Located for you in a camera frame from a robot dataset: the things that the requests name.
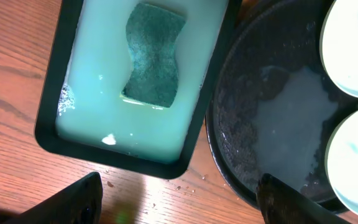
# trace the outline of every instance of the water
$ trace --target water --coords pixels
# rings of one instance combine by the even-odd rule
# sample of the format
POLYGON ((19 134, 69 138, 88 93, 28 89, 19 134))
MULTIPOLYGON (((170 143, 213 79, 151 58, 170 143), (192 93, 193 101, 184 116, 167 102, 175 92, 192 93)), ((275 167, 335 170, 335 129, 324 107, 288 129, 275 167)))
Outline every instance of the water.
POLYGON ((70 94, 59 102, 57 132, 69 141, 168 164, 180 156, 227 0, 147 1, 186 19, 176 42, 178 90, 169 108, 121 94, 132 71, 125 28, 138 2, 85 1, 66 75, 70 94))
POLYGON ((259 101, 253 120, 258 127, 255 145, 261 173, 269 173, 301 190, 317 166, 323 122, 337 110, 328 99, 320 75, 307 67, 292 73, 284 89, 272 100, 259 101))

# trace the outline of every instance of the wooden table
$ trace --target wooden table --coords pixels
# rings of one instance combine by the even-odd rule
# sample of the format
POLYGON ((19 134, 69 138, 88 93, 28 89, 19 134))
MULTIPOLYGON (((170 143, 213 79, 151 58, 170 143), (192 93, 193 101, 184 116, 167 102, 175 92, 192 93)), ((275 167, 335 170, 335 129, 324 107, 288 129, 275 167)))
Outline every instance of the wooden table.
MULTIPOLYGON (((34 122, 59 7, 60 0, 0 0, 0 211, 22 213, 98 171, 104 188, 101 223, 114 223, 123 207, 136 223, 263 223, 260 212, 225 184, 204 127, 188 171, 171 181, 38 146, 34 122)), ((351 212, 341 216, 358 222, 351 212)))

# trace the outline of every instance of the white plate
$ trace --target white plate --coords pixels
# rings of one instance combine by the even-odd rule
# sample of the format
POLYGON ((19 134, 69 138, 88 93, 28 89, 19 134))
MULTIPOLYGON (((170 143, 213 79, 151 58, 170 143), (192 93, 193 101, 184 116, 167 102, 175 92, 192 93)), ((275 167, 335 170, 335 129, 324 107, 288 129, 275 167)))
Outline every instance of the white plate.
POLYGON ((320 37, 327 74, 342 91, 358 97, 358 0, 336 0, 320 37))
POLYGON ((358 111, 335 129, 327 145, 326 172, 338 199, 358 214, 358 111))

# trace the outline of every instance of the table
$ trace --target table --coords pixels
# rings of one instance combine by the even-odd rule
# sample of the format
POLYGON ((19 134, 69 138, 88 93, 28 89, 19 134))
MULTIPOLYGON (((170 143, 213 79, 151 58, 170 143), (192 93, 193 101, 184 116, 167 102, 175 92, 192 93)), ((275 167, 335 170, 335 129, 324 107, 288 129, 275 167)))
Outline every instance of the table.
MULTIPOLYGON (((22 213, 98 171, 104 189, 100 223, 114 223, 124 207, 136 223, 263 223, 221 177, 204 126, 188 170, 170 181, 38 146, 34 123, 59 8, 60 0, 0 0, 0 212, 22 213)), ((351 212, 341 216, 358 223, 351 212)))

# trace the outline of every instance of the wooden surface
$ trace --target wooden surface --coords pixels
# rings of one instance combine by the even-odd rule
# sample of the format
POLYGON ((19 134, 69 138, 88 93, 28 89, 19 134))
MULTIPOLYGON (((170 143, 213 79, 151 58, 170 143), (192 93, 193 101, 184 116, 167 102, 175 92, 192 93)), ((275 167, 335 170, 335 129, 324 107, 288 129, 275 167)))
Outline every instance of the wooden surface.
MULTIPOLYGON (((103 180, 100 223, 122 208, 136 223, 263 223, 218 172, 202 129, 188 171, 166 181, 45 152, 34 121, 60 0, 0 0, 0 210, 18 214, 84 175, 103 180)), ((358 217, 342 217, 358 223, 358 217)))

